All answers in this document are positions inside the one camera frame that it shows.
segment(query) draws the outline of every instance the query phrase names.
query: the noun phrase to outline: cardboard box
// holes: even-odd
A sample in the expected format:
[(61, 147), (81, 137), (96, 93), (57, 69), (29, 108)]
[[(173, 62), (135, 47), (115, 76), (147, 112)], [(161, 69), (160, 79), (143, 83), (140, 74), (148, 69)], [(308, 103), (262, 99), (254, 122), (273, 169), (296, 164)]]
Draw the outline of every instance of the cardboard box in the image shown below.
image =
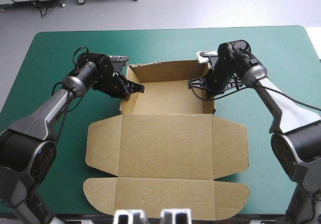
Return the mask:
[[(131, 65), (129, 80), (145, 86), (122, 100), (122, 115), (92, 123), (86, 163), (115, 178), (84, 183), (97, 210), (144, 209), (159, 217), (164, 208), (190, 208), (193, 219), (221, 220), (237, 214), (249, 190), (214, 179), (248, 168), (247, 129), (210, 114), (187, 82), (197, 61)], [(196, 68), (200, 76), (206, 65)]]

